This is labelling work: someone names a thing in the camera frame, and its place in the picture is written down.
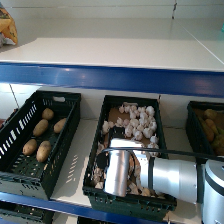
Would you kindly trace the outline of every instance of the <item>blue shelf edge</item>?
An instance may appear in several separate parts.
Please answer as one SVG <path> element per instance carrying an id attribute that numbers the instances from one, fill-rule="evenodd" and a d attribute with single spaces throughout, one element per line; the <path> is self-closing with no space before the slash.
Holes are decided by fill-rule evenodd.
<path id="1" fill-rule="evenodd" d="M 0 82 L 224 97 L 224 72 L 213 71 L 0 63 Z"/>
<path id="2" fill-rule="evenodd" d="M 89 207 L 68 204 L 64 202 L 58 202 L 54 200 L 42 200 L 38 198 L 14 195 L 9 193 L 0 192 L 0 200 L 5 202 L 11 202 L 15 204 L 27 205 L 31 207 L 37 207 L 41 209 L 46 209 L 50 211 L 66 213 L 70 215 L 82 216 L 86 218 L 101 220 L 105 222 L 112 223 L 122 223 L 122 224 L 159 224 L 161 222 L 150 221 L 125 215 L 119 215 L 115 213 L 108 213 L 103 211 L 94 210 Z"/>

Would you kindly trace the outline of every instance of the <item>potato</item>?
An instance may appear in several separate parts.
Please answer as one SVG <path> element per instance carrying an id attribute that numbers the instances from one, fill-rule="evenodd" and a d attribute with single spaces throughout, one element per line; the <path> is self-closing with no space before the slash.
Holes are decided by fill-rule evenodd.
<path id="1" fill-rule="evenodd" d="M 51 143 L 49 141 L 43 141 L 37 150 L 37 161 L 44 162 L 51 152 Z"/>
<path id="2" fill-rule="evenodd" d="M 41 136 L 48 128 L 48 121 L 46 119 L 42 119 L 34 128 L 33 135 L 36 137 Z"/>
<path id="3" fill-rule="evenodd" d="M 58 121 L 58 122 L 54 125 L 54 132 L 55 132 L 55 133 L 60 133 L 60 131 L 61 131 L 62 128 L 64 127 L 65 122 L 66 122 L 66 118 L 61 119 L 60 121 Z"/>
<path id="4" fill-rule="evenodd" d="M 49 108 L 46 108 L 42 113 L 42 118 L 48 121 L 51 120 L 53 117 L 54 117 L 54 111 Z"/>
<path id="5" fill-rule="evenodd" d="M 29 156 L 37 149 L 37 141 L 35 139 L 30 139 L 24 146 L 23 146 L 23 154 L 25 156 Z"/>

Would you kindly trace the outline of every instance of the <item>cable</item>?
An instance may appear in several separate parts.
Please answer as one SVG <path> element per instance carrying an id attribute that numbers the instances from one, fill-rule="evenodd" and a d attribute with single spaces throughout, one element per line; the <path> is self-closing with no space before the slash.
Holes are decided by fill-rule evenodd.
<path id="1" fill-rule="evenodd" d="M 167 149 L 151 149 L 151 148 L 132 148 L 132 147 L 122 147 L 122 148 L 106 148 L 102 150 L 102 152 L 109 152 L 112 150 L 125 150 L 125 151 L 147 151 L 147 152 L 159 152 L 159 153 L 164 153 L 164 154 L 174 154 L 174 155 L 182 155 L 182 156 L 192 156 L 192 157 L 197 157 L 197 158 L 202 158 L 202 159 L 210 159 L 210 160 L 215 160 L 219 162 L 224 162 L 224 157 L 217 157 L 213 155 L 207 155 L 203 153 L 195 153 L 195 152 L 182 152 L 182 151 L 176 151 L 176 150 L 167 150 Z"/>

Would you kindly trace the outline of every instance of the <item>tile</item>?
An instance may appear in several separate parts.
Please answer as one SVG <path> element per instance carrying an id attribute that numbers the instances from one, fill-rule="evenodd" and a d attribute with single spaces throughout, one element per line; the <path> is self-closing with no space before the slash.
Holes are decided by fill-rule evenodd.
<path id="1" fill-rule="evenodd" d="M 1 109 L 0 119 L 7 119 L 18 108 L 12 93 L 0 92 Z"/>

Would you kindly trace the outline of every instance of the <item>brown potato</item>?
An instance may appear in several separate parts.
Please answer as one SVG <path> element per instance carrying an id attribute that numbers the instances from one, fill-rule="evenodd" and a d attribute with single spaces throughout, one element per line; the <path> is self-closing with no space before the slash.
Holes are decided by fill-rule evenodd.
<path id="1" fill-rule="evenodd" d="M 54 132 L 55 132 L 55 133 L 60 133 L 60 131 L 61 131 L 62 128 L 64 127 L 65 122 L 66 122 L 66 118 L 61 119 L 60 121 L 58 121 L 58 122 L 54 125 Z"/>
<path id="2" fill-rule="evenodd" d="M 51 120 L 53 117 L 54 117 L 54 111 L 49 108 L 46 108 L 42 113 L 42 118 L 48 121 Z"/>
<path id="3" fill-rule="evenodd" d="M 48 128 L 48 121 L 46 119 L 42 119 L 34 128 L 33 135 L 38 137 L 41 136 Z"/>
<path id="4" fill-rule="evenodd" d="M 23 154 L 25 156 L 31 155 L 37 149 L 37 141 L 35 139 L 30 139 L 24 146 L 23 146 Z"/>
<path id="5" fill-rule="evenodd" d="M 49 141 L 43 141 L 37 150 L 37 161 L 44 162 L 51 152 L 51 143 Z"/>
<path id="6" fill-rule="evenodd" d="M 207 109 L 204 112 L 204 119 L 215 120 L 216 116 L 217 116 L 217 112 L 215 110 Z"/>

